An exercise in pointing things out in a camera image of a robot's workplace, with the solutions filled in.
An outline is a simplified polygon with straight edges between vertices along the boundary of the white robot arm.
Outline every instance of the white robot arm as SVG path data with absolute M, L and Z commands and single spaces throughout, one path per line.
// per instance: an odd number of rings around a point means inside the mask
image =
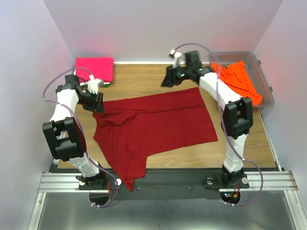
M 73 113 L 77 104 L 93 112 L 104 112 L 102 97 L 98 92 L 98 81 L 91 79 L 88 89 L 83 90 L 79 78 L 75 75 L 65 76 L 66 84 L 58 86 L 56 93 L 58 103 L 49 122 L 43 124 L 43 132 L 50 151 L 55 159 L 61 159 L 73 164 L 81 173 L 81 181 L 97 189 L 105 183 L 105 174 L 94 164 L 99 165 L 86 154 L 86 143 Z
M 169 55 L 174 61 L 173 65 L 166 68 L 166 77 L 162 86 L 173 87 L 179 85 L 183 80 L 190 79 L 217 101 L 216 84 L 218 83 L 226 134 L 230 144 L 240 155 L 239 158 L 227 142 L 226 158 L 222 167 L 222 181 L 224 184 L 238 181 L 244 176 L 242 162 L 244 144 L 249 128 L 253 124 L 251 100 L 242 98 L 231 90 L 223 81 L 218 79 L 217 74 L 209 67 L 203 68 L 197 51 L 181 54 L 178 51 L 171 50 Z M 185 61 L 185 66 L 180 65 L 180 60 Z

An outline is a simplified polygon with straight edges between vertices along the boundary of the orange cloth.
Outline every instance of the orange cloth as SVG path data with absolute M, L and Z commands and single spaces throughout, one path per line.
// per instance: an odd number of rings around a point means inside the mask
M 218 72 L 218 65 L 216 63 L 212 63 L 212 68 L 214 72 Z M 256 92 L 245 70 L 243 61 L 229 65 L 227 68 L 221 67 L 220 79 L 237 94 L 242 97 L 249 97 L 253 105 L 261 104 L 262 96 Z

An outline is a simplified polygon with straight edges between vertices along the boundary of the plastic bin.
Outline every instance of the plastic bin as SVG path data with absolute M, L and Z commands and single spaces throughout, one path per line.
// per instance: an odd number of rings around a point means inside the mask
M 262 108 L 268 105 L 274 104 L 274 98 L 272 95 L 272 88 L 268 86 L 267 81 L 260 68 L 260 61 L 252 52 L 215 52 L 208 55 L 210 63 L 216 62 L 214 56 L 217 57 L 219 63 L 223 67 L 227 67 L 233 63 L 243 61 L 245 63 L 245 69 L 249 75 L 249 78 L 254 84 L 254 87 L 262 96 L 262 103 L 255 105 L 254 107 Z

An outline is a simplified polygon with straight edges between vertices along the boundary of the dark red cloth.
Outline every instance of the dark red cloth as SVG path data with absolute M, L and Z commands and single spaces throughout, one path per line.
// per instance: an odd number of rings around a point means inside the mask
M 104 108 L 93 114 L 94 139 L 130 191 L 145 176 L 147 156 L 218 140 L 198 87 L 104 102 Z

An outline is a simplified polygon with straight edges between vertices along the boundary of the wooden surface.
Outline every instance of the wooden surface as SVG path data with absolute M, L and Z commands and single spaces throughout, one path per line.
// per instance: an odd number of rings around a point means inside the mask
M 165 65 L 116 65 L 115 81 L 108 88 L 101 88 L 104 101 L 141 97 L 163 92 L 172 92 L 196 87 L 191 81 L 184 81 L 173 88 L 162 88 L 160 84 L 165 77 Z M 221 129 L 221 119 L 216 101 L 203 89 L 200 89 L 214 124 L 218 141 L 183 147 L 162 152 L 147 158 L 147 168 L 220 168 L 225 159 L 226 140 Z M 100 162 L 104 168 L 110 168 L 93 136 L 96 121 L 91 112 L 77 106 L 79 117 L 90 156 Z M 246 140 L 244 157 L 260 167 L 275 167 L 273 156 L 258 110 L 254 110 L 254 125 Z M 68 162 L 59 162 L 59 168 L 72 168 Z

